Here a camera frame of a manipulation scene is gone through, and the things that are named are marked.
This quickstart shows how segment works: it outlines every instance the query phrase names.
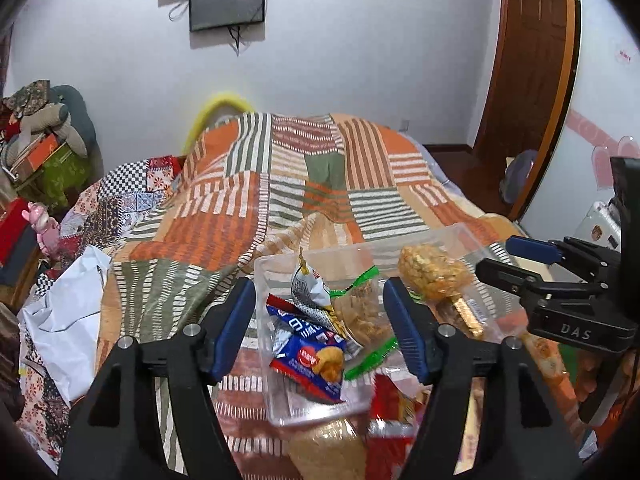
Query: baseboard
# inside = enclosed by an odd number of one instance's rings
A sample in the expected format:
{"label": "baseboard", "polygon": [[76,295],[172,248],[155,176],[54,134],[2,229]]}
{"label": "baseboard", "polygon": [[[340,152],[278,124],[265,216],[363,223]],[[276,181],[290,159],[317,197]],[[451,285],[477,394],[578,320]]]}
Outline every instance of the baseboard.
{"label": "baseboard", "polygon": [[468,144],[423,144],[430,153],[437,152],[467,152],[471,153],[473,148]]}

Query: pink plush toy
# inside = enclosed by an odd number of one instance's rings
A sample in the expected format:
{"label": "pink plush toy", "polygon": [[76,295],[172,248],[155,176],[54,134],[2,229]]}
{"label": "pink plush toy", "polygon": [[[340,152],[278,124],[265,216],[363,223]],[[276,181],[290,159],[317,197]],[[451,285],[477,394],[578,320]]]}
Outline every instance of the pink plush toy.
{"label": "pink plush toy", "polygon": [[22,218],[31,224],[36,231],[36,239],[42,254],[47,258],[57,259],[60,248],[60,224],[49,216],[47,207],[40,202],[29,202],[28,211],[22,212]]}

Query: plastic tray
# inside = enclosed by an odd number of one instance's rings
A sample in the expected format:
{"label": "plastic tray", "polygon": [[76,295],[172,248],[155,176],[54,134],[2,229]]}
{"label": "plastic tray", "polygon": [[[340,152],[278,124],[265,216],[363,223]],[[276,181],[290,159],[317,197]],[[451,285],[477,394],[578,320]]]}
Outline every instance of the plastic tray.
{"label": "plastic tray", "polygon": [[[442,229],[418,234],[386,238],[375,242],[355,244],[343,248],[305,251],[309,264],[318,271],[331,289],[346,288],[372,265],[378,266],[383,278],[398,275],[398,257],[403,247],[430,243],[445,249],[450,256],[463,260],[471,272],[476,263],[491,254],[484,250],[464,224],[454,224]],[[266,310],[268,295],[289,299],[291,273],[298,264],[295,253],[263,256],[255,261],[256,317],[258,351],[262,370],[263,394],[267,418],[274,426],[292,426],[320,422],[366,411],[372,396],[372,374],[342,384],[340,404],[315,402],[302,392],[296,383],[269,367],[272,359],[273,322]],[[504,301],[504,295],[478,280],[460,292],[470,304],[474,304],[476,316],[485,324],[485,339],[499,342],[507,334],[501,332],[497,320],[522,309],[517,303]],[[398,386],[409,393],[418,387],[417,380],[409,374],[400,352],[393,352],[383,368]]]}

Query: wall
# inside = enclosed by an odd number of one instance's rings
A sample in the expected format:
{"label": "wall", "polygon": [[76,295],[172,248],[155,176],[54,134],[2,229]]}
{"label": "wall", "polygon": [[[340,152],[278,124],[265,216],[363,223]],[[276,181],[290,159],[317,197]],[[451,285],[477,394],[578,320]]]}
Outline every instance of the wall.
{"label": "wall", "polygon": [[476,104],[471,112],[469,128],[466,133],[466,143],[473,146],[476,143],[476,136],[480,129],[484,105],[489,94],[489,85],[494,71],[495,51],[498,48],[498,32],[500,31],[500,1],[491,0],[491,11],[489,13],[489,25],[484,44],[484,57],[480,67],[480,78],[476,87]]}
{"label": "wall", "polygon": [[581,0],[580,53],[570,110],[522,226],[535,238],[574,233],[596,200],[613,197],[605,164],[623,137],[640,137],[640,51],[609,0]]}
{"label": "wall", "polygon": [[226,30],[170,22],[174,1],[29,0],[5,94],[38,78],[76,86],[105,170],[179,152],[218,91],[285,114],[408,119],[424,143],[467,140],[492,0],[268,0],[239,57]]}

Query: bolt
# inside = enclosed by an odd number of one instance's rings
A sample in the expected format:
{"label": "bolt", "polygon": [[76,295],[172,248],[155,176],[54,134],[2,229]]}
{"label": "bolt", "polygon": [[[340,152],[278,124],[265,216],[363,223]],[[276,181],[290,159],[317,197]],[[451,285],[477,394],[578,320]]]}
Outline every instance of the bolt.
{"label": "bolt", "polygon": [[438,333],[443,337],[452,337],[456,335],[456,329],[453,325],[444,324],[438,327]]}
{"label": "bolt", "polygon": [[522,348],[522,341],[520,341],[517,337],[510,335],[509,337],[504,339],[505,345],[507,345],[511,350],[518,350]]}
{"label": "bolt", "polygon": [[188,324],[186,327],[182,329],[182,332],[184,333],[184,335],[193,337],[200,333],[200,325],[196,323]]}
{"label": "bolt", "polygon": [[126,335],[118,339],[118,346],[123,350],[126,350],[131,345],[133,345],[133,338],[130,335]]}

